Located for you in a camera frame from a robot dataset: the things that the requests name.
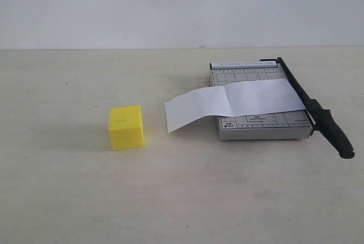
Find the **white paper strip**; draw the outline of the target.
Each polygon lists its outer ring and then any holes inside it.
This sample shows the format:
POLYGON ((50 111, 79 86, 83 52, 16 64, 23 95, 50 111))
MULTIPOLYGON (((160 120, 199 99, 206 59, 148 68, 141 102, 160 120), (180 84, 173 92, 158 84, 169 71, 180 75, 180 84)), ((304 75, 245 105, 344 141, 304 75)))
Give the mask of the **white paper strip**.
POLYGON ((164 106, 169 133, 207 116, 240 117, 305 109, 285 78, 195 89, 164 106))

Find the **yellow cube block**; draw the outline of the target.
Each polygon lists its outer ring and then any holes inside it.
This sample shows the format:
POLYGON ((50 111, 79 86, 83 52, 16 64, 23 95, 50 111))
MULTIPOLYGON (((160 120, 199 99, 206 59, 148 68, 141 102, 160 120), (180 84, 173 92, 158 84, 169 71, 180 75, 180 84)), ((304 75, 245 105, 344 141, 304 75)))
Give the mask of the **yellow cube block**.
POLYGON ((111 108, 108 133, 114 151, 144 147, 141 106, 111 108))

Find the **black cutter blade arm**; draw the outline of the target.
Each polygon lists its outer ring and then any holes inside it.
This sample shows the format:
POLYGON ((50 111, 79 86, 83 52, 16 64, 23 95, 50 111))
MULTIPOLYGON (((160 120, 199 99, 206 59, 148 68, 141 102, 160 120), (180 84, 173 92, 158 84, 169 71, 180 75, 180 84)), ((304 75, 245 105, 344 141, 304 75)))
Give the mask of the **black cutter blade arm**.
POLYGON ((281 68, 286 74, 288 82, 294 88, 302 103, 304 104, 308 114, 314 120, 315 125, 313 130, 320 132, 338 151, 338 154, 341 158, 354 158, 354 148, 344 131, 333 119, 331 111, 329 109, 324 109, 316 99, 310 98, 310 96, 305 92, 297 79, 294 77, 293 73, 287 67, 284 60, 281 57, 278 57, 276 59, 260 59, 260 61, 274 61, 280 64, 281 68))

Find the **grey paper cutter base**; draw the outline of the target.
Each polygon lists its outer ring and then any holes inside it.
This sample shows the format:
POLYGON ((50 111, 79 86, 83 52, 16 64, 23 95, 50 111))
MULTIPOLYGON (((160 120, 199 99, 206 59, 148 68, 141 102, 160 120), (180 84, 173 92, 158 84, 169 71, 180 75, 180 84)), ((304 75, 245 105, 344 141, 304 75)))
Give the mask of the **grey paper cutter base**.
POLYGON ((221 86, 226 111, 221 140, 307 139, 313 122, 275 59, 210 64, 211 86, 221 86))

